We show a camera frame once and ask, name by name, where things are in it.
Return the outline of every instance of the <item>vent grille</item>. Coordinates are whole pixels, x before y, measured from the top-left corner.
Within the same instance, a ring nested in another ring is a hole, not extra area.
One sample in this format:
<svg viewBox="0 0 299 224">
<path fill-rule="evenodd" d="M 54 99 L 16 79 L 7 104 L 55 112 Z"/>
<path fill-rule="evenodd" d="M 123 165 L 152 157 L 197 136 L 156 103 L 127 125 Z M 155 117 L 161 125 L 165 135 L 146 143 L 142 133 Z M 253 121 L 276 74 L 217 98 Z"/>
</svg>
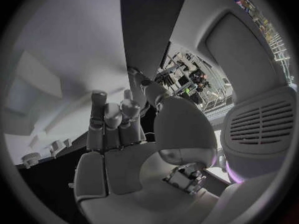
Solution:
<svg viewBox="0 0 299 224">
<path fill-rule="evenodd" d="M 230 139 L 239 144 L 270 144 L 289 137 L 293 128 L 294 109 L 280 101 L 242 112 L 231 120 Z"/>
</svg>

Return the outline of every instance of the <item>purple light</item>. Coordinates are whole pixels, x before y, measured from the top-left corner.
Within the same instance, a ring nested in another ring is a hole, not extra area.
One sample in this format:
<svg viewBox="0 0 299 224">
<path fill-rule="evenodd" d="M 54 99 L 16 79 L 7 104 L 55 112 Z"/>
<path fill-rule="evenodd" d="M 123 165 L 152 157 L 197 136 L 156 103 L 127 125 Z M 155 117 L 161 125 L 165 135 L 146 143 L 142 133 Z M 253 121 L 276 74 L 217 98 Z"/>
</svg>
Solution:
<svg viewBox="0 0 299 224">
<path fill-rule="evenodd" d="M 228 172 L 228 175 L 232 178 L 232 180 L 234 180 L 236 183 L 243 183 L 244 179 L 241 178 L 238 174 L 235 173 L 235 171 L 233 171 L 229 165 L 228 162 L 226 161 L 226 170 Z"/>
</svg>

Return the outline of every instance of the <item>speaker grille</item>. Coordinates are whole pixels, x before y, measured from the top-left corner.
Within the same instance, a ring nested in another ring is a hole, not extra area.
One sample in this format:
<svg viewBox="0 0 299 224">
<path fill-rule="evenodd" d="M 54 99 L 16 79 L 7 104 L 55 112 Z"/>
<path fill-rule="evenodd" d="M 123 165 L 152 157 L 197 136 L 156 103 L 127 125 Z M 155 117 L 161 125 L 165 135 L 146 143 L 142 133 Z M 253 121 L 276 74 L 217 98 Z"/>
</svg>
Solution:
<svg viewBox="0 0 299 224">
<path fill-rule="evenodd" d="M 290 102 L 280 101 L 236 115 L 230 123 L 230 139 L 239 144 L 269 144 L 289 137 L 294 110 Z"/>
</svg>

